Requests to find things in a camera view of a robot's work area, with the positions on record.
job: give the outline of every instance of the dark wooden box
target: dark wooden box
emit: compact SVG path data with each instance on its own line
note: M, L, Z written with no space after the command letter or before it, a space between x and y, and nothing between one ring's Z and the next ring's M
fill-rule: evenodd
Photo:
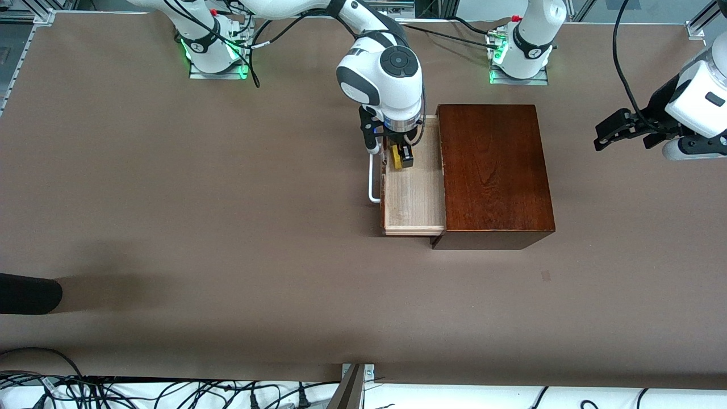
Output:
M437 110L445 229L435 249L519 250L555 231L533 105Z

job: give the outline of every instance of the black cable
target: black cable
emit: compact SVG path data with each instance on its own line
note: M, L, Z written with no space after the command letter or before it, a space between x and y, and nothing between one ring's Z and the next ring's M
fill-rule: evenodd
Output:
M73 368L73 372L76 373L76 375L79 376L79 378L83 378L84 376L81 374L81 370L79 370L79 367L76 366L76 363L69 357L66 357L62 352L56 351L53 348L43 348L40 346L23 346L21 348L15 348L15 349L9 349L4 352L0 352L0 357L3 357L4 355L12 354L14 352L23 352L23 351L40 351L40 352L48 352L50 354L57 355L63 360L65 360L71 368Z
M591 405L593 409L598 409L598 406L592 400L586 399L581 401L581 409L586 409L586 405Z
M324 9L310 9L307 12L302 13L298 18L293 20L292 23L288 24L288 26L285 27L280 33L276 34L272 39L264 41L261 44L265 44L265 43L272 44L273 42L275 42L279 38L281 38L285 33L288 32L288 30L290 30L294 25L298 24L298 22L300 22L304 18L311 16L311 15L323 14L323 13L325 13L325 11L326 10L324 10ZM258 29L255 32L255 35L252 37L252 47L259 45L259 44L257 44L257 39L260 37L260 34L262 34L262 31L265 30L265 28L268 27L269 25L270 25L270 20L267 20L260 26L260 29ZM248 63L251 73L254 72L252 69L252 53L253 53L253 51L255 51L255 48L250 49L250 55L249 55L250 62ZM254 74L253 74L253 79L255 80L255 86L260 88L260 80L258 80L257 76L255 76Z
M237 395L241 394L242 391L248 390L254 384L255 384L255 382L250 382L249 384L243 386L240 389L237 389L237 384L235 384L235 386L232 386L232 387L230 387L230 386L221 386L225 390L235 391L235 393L232 394L232 397L230 397L230 400L227 403L225 403L224 406L222 406L222 409L227 409L230 406L230 404L235 400L235 398L237 397Z
M621 83L624 85L624 90L626 90L626 96L628 96L629 101L631 102L631 106L634 108L634 112L636 113L636 116L643 121L644 124L654 132L663 133L668 132L665 129L662 129L660 127L655 126L651 122L646 120L646 117L643 115L641 110L638 107L638 103L636 102L636 98L634 98L634 94L631 93L631 87L629 86L628 81L626 80L626 76L624 75L624 71L621 69L621 63L619 63L619 54L618 54L618 46L616 45L616 38L619 35L619 26L621 25L621 17L624 15L624 10L626 10L626 5L629 4L629 0L624 0L624 2L621 4L621 9L619 10L619 15L616 17L616 23L614 24L614 37L612 39L612 52L614 55L614 65L616 66L616 72L619 74L619 78L621 79Z
M192 403L189 405L188 409L195 409L197 408L197 404L199 404L199 400L205 395L205 394L212 394L214 396L217 396L221 398L225 404L228 403L228 400L226 397L222 396L221 394L218 394L216 392L212 392L212 388L215 387L215 385L219 384L220 382L214 383L214 384L205 384L204 386L201 385L197 388L196 391L192 393L194 396L194 399L192 400Z
M263 44L265 44L265 43L269 43L269 44L274 43L279 38L281 38L285 33L287 33L288 30L290 30L294 25L298 24L304 18L306 18L308 16L311 16L311 15L322 15L325 12L326 12L326 10L324 10L324 9L310 9L307 12L302 13L300 16L298 16L298 18L296 18L295 20L293 20L292 23L288 24L288 26L285 27L280 33L277 33L276 36L274 36L272 39L269 39L267 41L264 41Z
M310 408L310 402L308 397L305 396L305 388L303 388L303 382L298 382L298 409Z
M332 385L332 384L340 384L340 381L318 382L317 384L305 385L305 386L303 386L303 389L315 388L316 386L323 386L323 385ZM279 397L279 398L278 398L278 399L277 399L276 401L274 401L273 403L269 404L268 406L265 406L265 409L270 409L270 408L271 408L271 407L273 407L273 405L275 405L276 403L277 403L277 404L278 404L278 406L279 406L279 405L280 405L280 402L281 402L281 401L282 401L283 399L287 398L287 397L288 397L288 396L290 396L290 395L293 395L293 394L296 394L296 393L298 393L298 390L299 390L299 389L295 389L295 390L294 390L293 392L288 392L288 393L286 393L285 395L283 395L283 396Z
M639 392L638 397L636 398L636 409L641 409L641 398L643 398L646 391L648 391L648 388L641 389L641 392Z
M253 18L253 17L252 17L252 13L250 13L250 12L249 12L249 13L247 13L247 15L245 16L245 26L244 26L243 28L241 28L241 29L240 29L240 31L235 31L235 32L233 33L233 35L234 35L234 36L237 36L237 35L239 35L240 33L243 33L243 32L244 32L245 30L247 30L248 28L250 28L250 23L252 22L252 18Z
M545 395L545 391L547 391L548 388L550 388L550 386L546 386L540 391L540 393L538 394L538 399L535 401L535 405L532 405L530 409L538 408L538 406L540 405L540 401L543 399L543 395Z
M479 28L476 28L475 26L473 26L473 25L469 24L469 23L468 23L467 21L465 21L464 19L462 19L462 18L460 18L460 17L457 17L456 15L454 15L454 16L452 16L452 17L448 17L448 18L446 18L446 19L447 19L447 20L454 20L454 21L459 21L459 22L460 22L460 23L462 23L462 24L463 24L463 25L464 25L465 27L469 28L469 29L470 29L471 31L474 31L474 32L476 32L477 34L482 34L482 35L484 35L484 36L488 35L487 31L484 31L484 30L480 30Z
M53 396L52 392L46 387L46 384L43 383L43 387L46 390L45 395L47 396L47 398L50 397L52 399L54 408L55 408L55 402L58 401L58 402L75 402L76 407L80 407L81 403L96 403L97 405L99 405L99 404L108 405L108 402L114 402L114 403L123 405L124 407L126 407L128 409L137 409L137 406L133 403L133 401L142 400L142 401L155 401L154 408L156 409L158 407L159 400L162 397L167 397L169 395L177 393L177 392L181 391L182 389L184 389L185 387L192 384L192 382L174 382L174 383L168 385L167 387L165 387L161 391L159 396L157 396L156 398L148 398L148 397L126 397L123 394L121 394L120 392L112 389L113 384L105 386L102 384L94 384L92 382L82 381L82 380L78 380L76 378L71 378L71 377L67 377L67 376L56 376L56 375L46 376L46 375L42 375L42 374L22 373L22 372L13 372L13 373L10 373L10 376L2 380L2 382L6 383L7 385L0 385L0 390L5 389L7 387L11 387L11 386L22 386L23 384L25 384L29 381L35 381L35 380L39 380L41 378L60 379L60 380L64 381L66 388L71 388L71 385L69 383L75 383L75 384L87 385L90 387L95 386L99 389L98 393L96 393L94 396L90 396L90 397L79 397L75 393L75 391L71 389L71 390L67 391L67 393L66 393L67 395L69 395L69 398L65 399L65 398ZM174 386L180 385L180 384L183 384L180 388L177 388L175 390L168 392L169 389L171 389Z
M429 33L429 34L434 34L435 36L444 37L445 39L451 39L451 40L455 40L455 41L461 41L463 43L474 44L474 45L478 45L478 46L485 47L485 48L490 48L490 49L496 49L497 48L497 46L495 44L485 44L485 43L480 43L480 42L477 42L477 41L472 41L472 40L467 40L467 39L461 39L459 37L450 36L449 34L439 33L437 31L431 31L431 30L428 30L426 28L415 27L413 25L405 25L404 27L410 28L412 30L423 31L423 32Z

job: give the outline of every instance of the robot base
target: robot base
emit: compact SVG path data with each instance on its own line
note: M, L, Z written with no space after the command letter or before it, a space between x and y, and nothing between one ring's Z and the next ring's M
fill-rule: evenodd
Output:
M240 26L240 22L237 20L232 20L232 24L234 24L233 28L236 30L240 30L242 27ZM242 32L239 33L237 36L230 36L230 39L233 41L241 41L241 45L243 47L238 48L237 52L239 52L243 57L245 57L245 60L250 59L250 47L252 45L252 39L255 34L255 21L250 20L249 24L247 25L247 28L244 28ZM230 66L228 69L219 72L219 73L208 73L200 70L197 68L194 63L191 62L191 59L189 58L189 50L186 49L186 47L182 47L185 50L185 57L187 58L187 61L189 62L189 78L190 79L247 79L249 75L249 67L247 64L243 63L241 60L237 60L232 66Z
M238 61L223 72L216 74L200 71L194 66L194 64L190 64L189 67L190 79L247 79L248 75L249 69L247 65L243 64L241 61Z
M513 78L490 60L490 84L547 85L547 70L543 67L534 77L528 79Z
M487 44L497 45L497 49L487 50L487 59L490 65L490 84L506 84L506 85L547 85L547 69L541 68L535 76L528 79L519 79L507 75L502 68L496 63L496 60L502 58L505 49L507 49L507 26L503 25L497 29L490 31L485 37Z

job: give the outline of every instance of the wood grain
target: wood grain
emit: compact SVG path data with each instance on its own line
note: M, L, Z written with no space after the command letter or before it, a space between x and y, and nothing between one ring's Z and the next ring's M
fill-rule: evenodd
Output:
M446 230L554 231L533 105L440 105Z
M382 167L384 234L438 236L444 231L444 186L439 122L428 115L422 140L414 147L414 166L397 170L393 160Z

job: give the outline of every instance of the white surface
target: white surface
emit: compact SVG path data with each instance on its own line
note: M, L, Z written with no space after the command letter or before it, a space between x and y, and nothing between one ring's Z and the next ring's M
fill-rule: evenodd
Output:
M239 381L239 386L247 382ZM285 394L297 388L297 382L275 382ZM126 396L156 397L168 384L123 384L115 385L114 389ZM175 409L192 391L196 384L186 387L183 391L162 398L158 409ZM307 389L306 395L310 402L330 399L336 385L318 386ZM394 409L423 408L467 408L467 409L526 409L530 408L540 386L433 386L433 385L400 385L400 384L366 384L368 391L364 394L363 409L378 409L395 404ZM539 409L579 408L582 400L592 400L600 409L633 409L640 389L632 388L569 388L552 387L547 390ZM3 409L30 408L40 398L43 389L40 386L21 386L0 391L0 405ZM261 408L277 398L274 388L256 390L257 400ZM297 404L298 396L293 394L281 404ZM230 409L249 408L249 393L244 392L235 398ZM151 409L154 402L134 401L139 409ZM110 404L112 409L123 406ZM222 400L214 395L204 396L198 408L221 408ZM68 402L57 404L59 409L75 408ZM727 407L727 391L697 391L677 389L650 389L641 401L642 409L724 409Z
M472 21L493 21L524 15L528 0L459 0L457 17Z

